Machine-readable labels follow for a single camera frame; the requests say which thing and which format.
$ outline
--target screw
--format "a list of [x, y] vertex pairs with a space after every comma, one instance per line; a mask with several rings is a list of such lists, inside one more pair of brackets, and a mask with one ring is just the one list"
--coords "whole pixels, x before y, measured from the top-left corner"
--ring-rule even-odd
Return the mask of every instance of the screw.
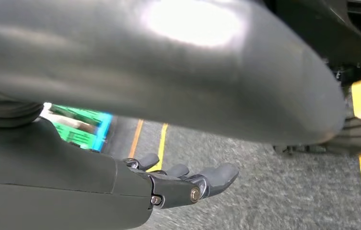
[[200, 199], [200, 189], [198, 187], [192, 188], [190, 192], [190, 200], [195, 203]]
[[155, 195], [153, 195], [152, 198], [151, 198], [151, 203], [153, 205], [158, 205], [158, 204], [161, 203], [161, 201], [162, 201], [162, 199], [160, 197], [158, 197], [158, 196], [155, 196]]

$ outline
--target gray concrete floor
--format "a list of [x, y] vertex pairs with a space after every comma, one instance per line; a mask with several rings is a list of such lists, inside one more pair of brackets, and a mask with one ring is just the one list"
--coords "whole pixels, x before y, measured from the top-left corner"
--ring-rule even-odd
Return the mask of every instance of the gray concrete floor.
[[[127, 157], [137, 119], [119, 117], [108, 150]], [[135, 156], [157, 152], [162, 124], [146, 121]], [[223, 194], [194, 206], [154, 211], [138, 230], [361, 230], [357, 156], [282, 156], [262, 145], [169, 125], [163, 169], [197, 173], [231, 162], [240, 169]]]

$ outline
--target black rubber fingertip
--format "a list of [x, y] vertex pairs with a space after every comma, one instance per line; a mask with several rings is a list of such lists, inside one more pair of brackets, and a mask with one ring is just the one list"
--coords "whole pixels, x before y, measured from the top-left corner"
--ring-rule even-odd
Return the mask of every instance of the black rubber fingertip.
[[189, 174], [189, 168], [184, 164], [177, 164], [166, 171], [169, 176], [180, 177]]

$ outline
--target gray plastic cover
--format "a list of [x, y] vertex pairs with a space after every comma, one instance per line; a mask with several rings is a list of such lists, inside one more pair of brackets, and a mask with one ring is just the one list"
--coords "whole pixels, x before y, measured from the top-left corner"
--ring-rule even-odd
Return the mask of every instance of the gray plastic cover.
[[310, 144], [344, 122], [315, 52], [245, 0], [0, 0], [0, 98]]

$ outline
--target green crate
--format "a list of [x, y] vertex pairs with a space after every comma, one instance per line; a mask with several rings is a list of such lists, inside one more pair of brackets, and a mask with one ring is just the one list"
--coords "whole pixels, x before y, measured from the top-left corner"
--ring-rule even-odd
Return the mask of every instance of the green crate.
[[92, 126], [98, 127], [100, 123], [103, 121], [104, 113], [97, 112], [93, 110], [87, 110], [87, 109], [78, 109], [78, 108], [72, 108], [62, 105], [52, 105], [50, 108], [50, 111], [63, 115], [66, 117], [70, 117], [82, 122], [85, 122], [87, 124], [90, 124]]
[[60, 137], [67, 142], [74, 142], [80, 145], [83, 149], [90, 149], [95, 141], [96, 136], [57, 122], [54, 122], [56, 130]]

